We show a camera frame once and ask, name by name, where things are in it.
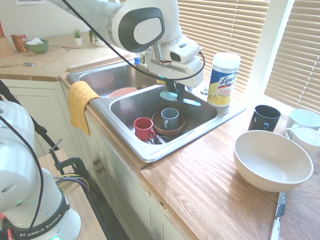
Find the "window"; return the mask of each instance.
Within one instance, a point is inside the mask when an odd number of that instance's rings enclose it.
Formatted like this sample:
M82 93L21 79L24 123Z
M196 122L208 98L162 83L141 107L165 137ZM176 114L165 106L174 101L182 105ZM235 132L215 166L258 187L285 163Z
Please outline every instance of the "window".
M320 1L296 0L264 94L320 113Z
M269 0L178 0L183 33L203 47L206 81L210 81L214 54L241 56L232 94L240 100L247 89L269 4Z

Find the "wooden countertop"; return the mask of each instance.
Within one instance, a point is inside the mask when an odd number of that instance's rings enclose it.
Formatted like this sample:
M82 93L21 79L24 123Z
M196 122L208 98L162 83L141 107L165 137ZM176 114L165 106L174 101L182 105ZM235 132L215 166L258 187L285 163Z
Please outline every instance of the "wooden countertop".
M49 41L49 48L43 54L35 54L31 51L17 52L14 49L13 56L1 58L0 66L18 65L25 62L34 63L35 66L21 65L0 68L0 79L55 82L59 79L60 74L67 73L67 66L69 65L94 61L115 54L107 46L98 47L93 43L90 44L89 37L80 48L75 47L71 35L47 38L47 40Z
M69 87L66 76L61 79ZM167 218L184 236L196 240L270 238L279 194L246 182L233 157L234 142L248 130L254 105L150 166L139 160L92 105L86 109L138 171L142 183L169 210ZM281 116L274 132L283 134L286 121ZM287 193L281 240L320 239L320 154L313 162L312 177Z

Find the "brown bowl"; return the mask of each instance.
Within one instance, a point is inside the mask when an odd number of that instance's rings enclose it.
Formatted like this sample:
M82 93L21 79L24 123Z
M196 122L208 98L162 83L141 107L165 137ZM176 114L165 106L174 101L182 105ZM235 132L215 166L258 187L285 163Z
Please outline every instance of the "brown bowl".
M179 118L178 118L178 125L176 126L177 128L174 130L165 130L162 129L164 127L164 123L162 122L161 118L161 111L158 111L157 113L153 114L151 118L153 122L153 129L161 135L164 136L172 136L180 133L184 126L186 125L185 117L179 113Z

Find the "lysol label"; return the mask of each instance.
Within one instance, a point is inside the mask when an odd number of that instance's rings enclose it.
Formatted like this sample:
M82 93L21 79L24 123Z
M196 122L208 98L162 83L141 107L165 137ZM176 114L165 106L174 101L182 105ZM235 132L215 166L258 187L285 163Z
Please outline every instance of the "lysol label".
M220 68L212 66L208 103L216 107L225 107L230 103L239 68Z

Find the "knife handle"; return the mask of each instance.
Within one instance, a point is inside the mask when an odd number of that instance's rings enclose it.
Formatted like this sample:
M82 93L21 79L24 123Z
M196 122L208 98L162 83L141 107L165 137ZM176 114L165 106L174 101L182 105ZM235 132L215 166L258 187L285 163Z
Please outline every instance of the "knife handle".
M279 240L279 234L280 234L280 217L277 217L273 221L273 226L272 226L272 232L270 236L270 240Z

